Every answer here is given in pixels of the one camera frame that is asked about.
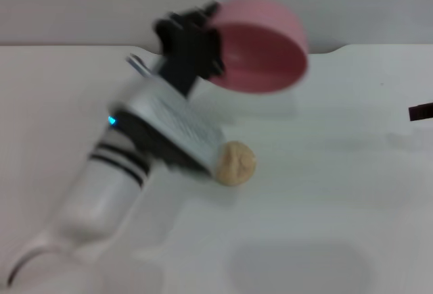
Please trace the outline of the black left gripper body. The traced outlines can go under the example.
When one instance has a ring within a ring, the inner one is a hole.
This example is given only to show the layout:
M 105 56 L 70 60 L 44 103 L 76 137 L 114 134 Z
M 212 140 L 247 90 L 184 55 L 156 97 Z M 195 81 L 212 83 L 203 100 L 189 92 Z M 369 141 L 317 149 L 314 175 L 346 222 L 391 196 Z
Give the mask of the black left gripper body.
M 196 60 L 206 21 L 203 11 L 196 7 L 169 13 L 154 24 L 162 55 L 154 72 L 184 97 L 197 78 Z

